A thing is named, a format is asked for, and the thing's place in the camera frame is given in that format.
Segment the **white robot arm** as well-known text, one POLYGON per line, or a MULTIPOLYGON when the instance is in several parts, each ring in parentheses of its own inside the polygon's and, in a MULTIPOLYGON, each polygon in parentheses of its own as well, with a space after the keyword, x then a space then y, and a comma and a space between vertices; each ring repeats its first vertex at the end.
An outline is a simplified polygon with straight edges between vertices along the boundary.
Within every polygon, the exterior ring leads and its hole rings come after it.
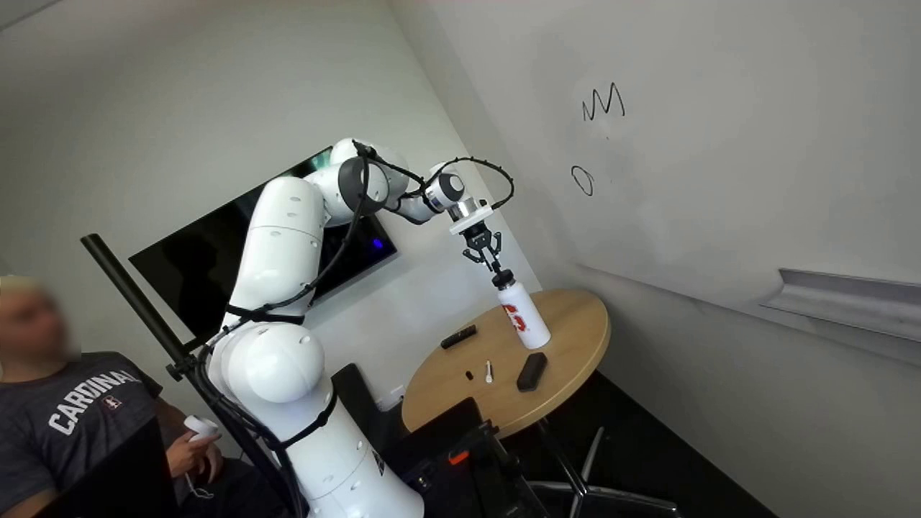
POLYGON ((231 413, 266 439, 300 518, 424 518, 424 498, 372 446, 325 371, 325 348, 306 325, 322 280, 329 227, 353 227, 389 210, 412 224, 447 213, 451 234, 481 227, 497 210, 438 165, 412 174, 361 139, 322 149, 309 174, 261 184, 243 260, 207 339, 205 368, 231 413))

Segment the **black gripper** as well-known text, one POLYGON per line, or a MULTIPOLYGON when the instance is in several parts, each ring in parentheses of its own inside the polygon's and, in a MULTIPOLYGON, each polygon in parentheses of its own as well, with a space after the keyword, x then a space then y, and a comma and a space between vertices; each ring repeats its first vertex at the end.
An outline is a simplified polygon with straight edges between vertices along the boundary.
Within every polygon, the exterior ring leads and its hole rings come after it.
POLYGON ((500 269, 500 237, 489 231, 483 223, 463 231, 463 256, 486 272, 500 269))

